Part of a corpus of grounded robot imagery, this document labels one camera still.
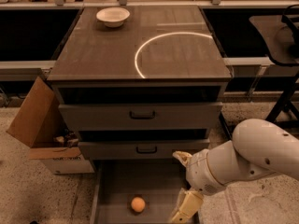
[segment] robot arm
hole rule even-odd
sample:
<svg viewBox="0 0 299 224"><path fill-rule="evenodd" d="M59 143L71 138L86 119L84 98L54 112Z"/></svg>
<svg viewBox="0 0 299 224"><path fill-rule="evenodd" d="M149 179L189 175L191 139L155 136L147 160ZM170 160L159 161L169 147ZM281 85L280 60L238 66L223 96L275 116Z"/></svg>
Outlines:
<svg viewBox="0 0 299 224"><path fill-rule="evenodd" d="M178 151L174 157L186 167L186 179L192 189L204 195L225 190L236 181L274 174L299 180L299 140L262 119L239 123L233 140L216 148L193 155Z"/></svg>

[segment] concrete floor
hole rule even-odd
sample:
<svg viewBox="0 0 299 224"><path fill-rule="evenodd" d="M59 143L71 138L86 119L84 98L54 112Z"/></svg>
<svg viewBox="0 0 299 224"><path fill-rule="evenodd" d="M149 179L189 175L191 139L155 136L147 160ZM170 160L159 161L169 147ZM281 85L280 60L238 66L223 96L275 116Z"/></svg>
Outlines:
<svg viewBox="0 0 299 224"><path fill-rule="evenodd" d="M264 119L272 103L225 104L229 124L243 119ZM28 147L6 133L19 108L0 108L0 223L89 223L96 174L53 175L40 161L27 159ZM280 119L291 116L282 114ZM211 146L226 137L218 123L210 135ZM297 224L299 182L279 175L252 182L237 182L226 191L206 196L201 223Z"/></svg>

